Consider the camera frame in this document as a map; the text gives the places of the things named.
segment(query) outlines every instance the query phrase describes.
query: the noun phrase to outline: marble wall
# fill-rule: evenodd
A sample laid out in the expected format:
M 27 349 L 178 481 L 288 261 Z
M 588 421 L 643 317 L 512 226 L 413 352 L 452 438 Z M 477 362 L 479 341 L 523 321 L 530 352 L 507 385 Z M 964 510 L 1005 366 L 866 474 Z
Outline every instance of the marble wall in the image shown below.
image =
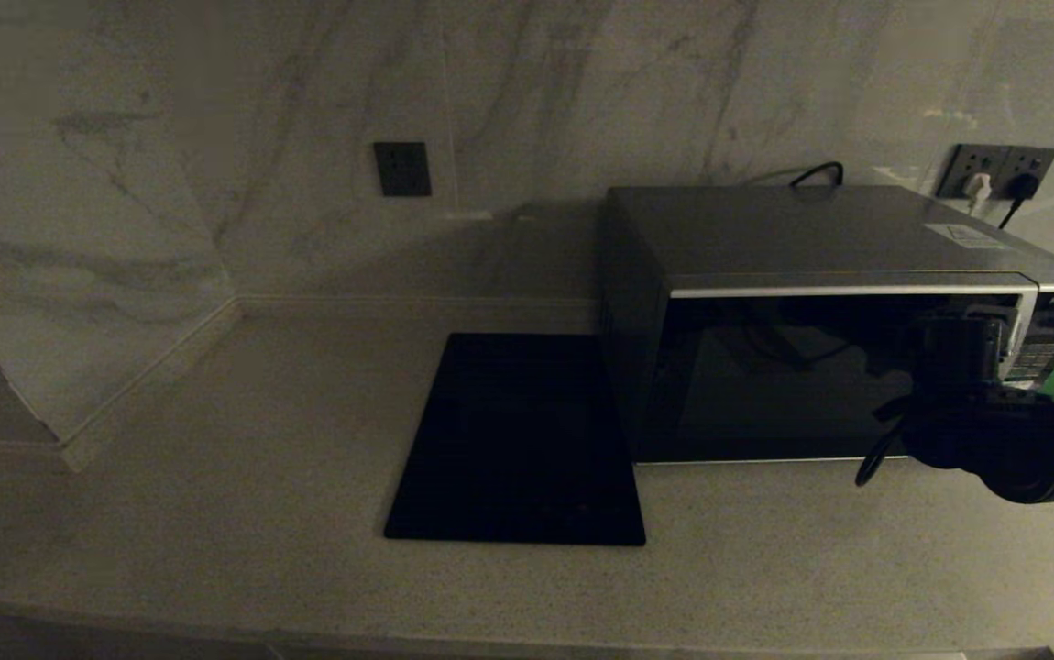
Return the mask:
M 1054 0 L 125 7 L 246 293 L 585 297 L 609 186 L 930 192 L 955 143 L 1054 145 Z M 426 141 L 434 196 L 382 199 L 376 139 Z M 1054 250 L 1054 171 L 1012 230 Z
M 380 196 L 379 139 L 432 197 Z M 227 272 L 591 297 L 610 186 L 929 193 L 958 142 L 1054 145 L 1054 0 L 0 0 L 0 361 L 67 434 Z M 1054 251 L 1054 168 L 1010 229 Z
M 0 365 L 61 439 L 233 293 L 115 15 L 0 1 Z

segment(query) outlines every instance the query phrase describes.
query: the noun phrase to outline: black switch plate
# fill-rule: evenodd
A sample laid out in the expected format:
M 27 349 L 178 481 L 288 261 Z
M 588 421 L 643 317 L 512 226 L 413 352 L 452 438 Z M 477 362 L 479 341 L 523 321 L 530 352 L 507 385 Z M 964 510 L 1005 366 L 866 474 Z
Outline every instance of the black switch plate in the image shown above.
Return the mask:
M 385 197 L 428 197 L 430 158 L 425 142 L 373 142 L 380 191 Z

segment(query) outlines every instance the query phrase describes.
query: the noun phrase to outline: speckled countertop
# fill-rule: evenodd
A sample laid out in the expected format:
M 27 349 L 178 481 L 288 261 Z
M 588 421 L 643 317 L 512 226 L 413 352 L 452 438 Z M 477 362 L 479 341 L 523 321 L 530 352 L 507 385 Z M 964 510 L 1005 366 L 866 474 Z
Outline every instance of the speckled countertop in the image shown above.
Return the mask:
M 891 461 L 639 467 L 643 548 L 393 542 L 448 331 L 247 318 L 85 473 L 0 477 L 0 602 L 294 635 L 1054 647 L 1054 505 Z

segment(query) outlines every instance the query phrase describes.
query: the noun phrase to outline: electrical outlet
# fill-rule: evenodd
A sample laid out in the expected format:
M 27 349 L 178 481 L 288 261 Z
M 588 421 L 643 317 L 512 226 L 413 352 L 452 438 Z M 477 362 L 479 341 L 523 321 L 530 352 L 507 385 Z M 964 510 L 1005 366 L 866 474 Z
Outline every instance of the electrical outlet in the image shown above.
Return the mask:
M 965 200 L 963 185 L 974 174 L 992 175 L 992 189 L 999 192 L 995 180 L 1001 174 L 1001 168 L 1008 162 L 1009 147 L 996 144 L 959 144 L 955 148 L 955 155 L 951 157 L 951 163 L 946 167 L 946 173 L 942 176 L 942 183 L 938 186 L 938 197 L 950 197 L 950 199 Z
M 425 142 L 373 142 L 380 192 L 385 197 L 428 197 L 430 159 Z
M 1012 179 L 1021 174 L 1037 176 L 1043 182 L 1048 166 L 1052 164 L 1054 150 L 1041 147 L 1009 147 L 1009 157 L 1000 167 L 999 176 L 992 175 L 992 199 L 1010 200 Z

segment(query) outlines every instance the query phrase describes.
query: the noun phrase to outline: black cutting board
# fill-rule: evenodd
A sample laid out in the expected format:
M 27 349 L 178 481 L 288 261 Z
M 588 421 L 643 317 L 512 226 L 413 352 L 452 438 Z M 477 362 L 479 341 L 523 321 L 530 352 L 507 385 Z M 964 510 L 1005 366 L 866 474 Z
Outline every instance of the black cutting board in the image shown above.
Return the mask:
M 597 337 L 451 334 L 385 536 L 644 544 Z

